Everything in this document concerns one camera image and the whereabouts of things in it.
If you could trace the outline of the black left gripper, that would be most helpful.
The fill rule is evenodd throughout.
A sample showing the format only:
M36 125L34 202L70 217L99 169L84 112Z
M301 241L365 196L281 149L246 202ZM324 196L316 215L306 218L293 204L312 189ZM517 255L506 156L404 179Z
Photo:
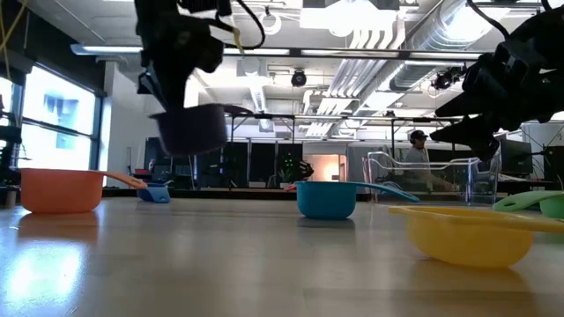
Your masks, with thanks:
M194 69L214 72L222 63L224 43L211 35L220 19L232 14L229 0L134 0L136 34L142 42L141 66L153 67L137 78L137 94L151 94L160 105L182 108L186 82Z

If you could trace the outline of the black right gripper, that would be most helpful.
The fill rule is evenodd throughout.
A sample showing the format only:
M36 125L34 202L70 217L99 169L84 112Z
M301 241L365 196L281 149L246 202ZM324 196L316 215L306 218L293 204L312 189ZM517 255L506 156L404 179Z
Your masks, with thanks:
M504 41L468 69L461 94L435 110L437 117L465 116L430 134L434 141L462 144L482 161L497 152L500 127L544 123L564 111L564 50L531 41Z

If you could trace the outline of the dark blue measuring cup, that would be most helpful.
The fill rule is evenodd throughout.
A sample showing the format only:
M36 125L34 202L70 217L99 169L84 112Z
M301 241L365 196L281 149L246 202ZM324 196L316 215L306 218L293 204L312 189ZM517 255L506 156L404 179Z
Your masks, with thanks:
M225 114L252 114L252 110L228 104L203 104L152 114L163 150L172 156L206 153L226 144Z

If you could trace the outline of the green measuring cup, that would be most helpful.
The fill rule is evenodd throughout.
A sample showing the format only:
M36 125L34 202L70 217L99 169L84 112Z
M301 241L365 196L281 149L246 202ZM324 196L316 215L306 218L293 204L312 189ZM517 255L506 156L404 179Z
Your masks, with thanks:
M564 191L535 190L507 196L493 205L493 209L504 212L527 210L538 205L543 216L564 219Z

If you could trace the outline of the small light blue measuring cup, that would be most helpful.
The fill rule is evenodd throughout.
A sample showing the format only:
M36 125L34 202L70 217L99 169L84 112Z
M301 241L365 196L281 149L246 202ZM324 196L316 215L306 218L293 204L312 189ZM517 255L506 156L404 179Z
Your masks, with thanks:
M149 203L169 203L168 186L160 183L147 183L146 188L137 190L137 197Z

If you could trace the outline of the yellow measuring cup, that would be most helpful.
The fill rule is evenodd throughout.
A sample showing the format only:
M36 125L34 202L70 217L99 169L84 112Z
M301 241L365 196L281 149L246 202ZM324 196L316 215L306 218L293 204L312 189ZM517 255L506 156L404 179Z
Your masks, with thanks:
M564 234L564 221L493 210L398 205L409 240L423 254L474 268L506 268L530 251L536 232Z

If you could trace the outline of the orange measuring cup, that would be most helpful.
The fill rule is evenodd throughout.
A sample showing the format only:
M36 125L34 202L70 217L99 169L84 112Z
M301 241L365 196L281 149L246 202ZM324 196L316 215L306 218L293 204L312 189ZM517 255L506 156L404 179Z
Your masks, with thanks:
M93 211L102 198L105 177L135 189L146 189L139 179L118 172L22 168L20 202L32 213Z

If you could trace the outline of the teal blue measuring cup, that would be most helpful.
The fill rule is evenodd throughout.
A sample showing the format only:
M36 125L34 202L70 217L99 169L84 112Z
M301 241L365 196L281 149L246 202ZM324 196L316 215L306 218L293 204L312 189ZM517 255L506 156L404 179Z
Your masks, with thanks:
M363 182L296 181L297 206L307 218L343 220L356 208L357 188L377 189L387 194L418 203L419 198L403 190Z

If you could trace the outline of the clear plastic basket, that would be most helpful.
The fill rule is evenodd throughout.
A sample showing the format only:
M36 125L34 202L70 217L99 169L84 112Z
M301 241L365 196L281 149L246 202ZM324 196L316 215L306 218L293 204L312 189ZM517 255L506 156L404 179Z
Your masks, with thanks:
M450 200L468 205L491 204L497 193L499 157L456 158L448 162L398 161L383 151L366 159L367 179L403 190L424 200Z

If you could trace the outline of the long ceiling light bar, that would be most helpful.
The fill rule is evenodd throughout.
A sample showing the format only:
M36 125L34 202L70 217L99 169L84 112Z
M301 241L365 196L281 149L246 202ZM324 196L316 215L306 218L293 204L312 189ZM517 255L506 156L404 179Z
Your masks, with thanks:
M135 55L142 51L141 47L135 46L90 46L83 44L71 44L70 49L75 55Z

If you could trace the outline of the person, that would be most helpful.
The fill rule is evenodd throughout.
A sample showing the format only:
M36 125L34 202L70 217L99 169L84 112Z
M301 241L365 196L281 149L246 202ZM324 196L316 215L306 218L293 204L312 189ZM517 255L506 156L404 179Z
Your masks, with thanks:
M417 129L410 134L409 141L412 147L407 152L405 161L412 163L412 166L406 172L406 176L427 189L433 189L436 185L447 191L453 191L455 187L452 183L433 175L429 169L426 140L427 135L422 130Z

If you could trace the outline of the large bright window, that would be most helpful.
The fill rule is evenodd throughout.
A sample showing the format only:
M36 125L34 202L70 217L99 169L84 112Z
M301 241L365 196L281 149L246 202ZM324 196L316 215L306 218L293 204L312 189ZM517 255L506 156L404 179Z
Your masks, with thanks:
M32 67L23 91L18 167L88 170L98 107L93 92Z

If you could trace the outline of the black background table frame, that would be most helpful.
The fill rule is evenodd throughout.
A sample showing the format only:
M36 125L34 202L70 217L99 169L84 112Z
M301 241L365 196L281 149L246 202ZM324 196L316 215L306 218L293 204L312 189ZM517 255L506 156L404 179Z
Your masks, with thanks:
M278 154L297 159L302 149L295 143L292 114L226 113L227 144L221 172L230 188L280 188Z
M390 117L391 126L391 157L396 158L396 140L395 140L395 123L411 122L411 123L431 123L431 122L448 122L451 125L459 122L457 118L431 118L431 117Z

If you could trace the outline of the silver ceiling air duct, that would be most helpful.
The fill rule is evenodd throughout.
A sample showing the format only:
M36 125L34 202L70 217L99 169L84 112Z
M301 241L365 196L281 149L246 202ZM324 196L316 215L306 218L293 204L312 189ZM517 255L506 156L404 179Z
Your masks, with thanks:
M466 50L492 30L466 0L444 0L405 43L410 50ZM397 66L389 84L392 91L407 91L419 84L437 66L403 63Z

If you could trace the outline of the black aluminium table frame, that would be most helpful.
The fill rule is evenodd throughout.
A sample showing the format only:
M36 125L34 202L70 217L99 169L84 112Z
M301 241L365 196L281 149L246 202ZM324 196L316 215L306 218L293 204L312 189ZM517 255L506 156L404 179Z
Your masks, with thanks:
M203 188L205 190L188 190L169 188L171 198L186 199L219 199L219 200L272 200L295 201L295 192L283 189L255 189L255 188ZM103 188L102 198L137 197L137 191L131 188ZM356 194L357 202L371 202L371 194Z

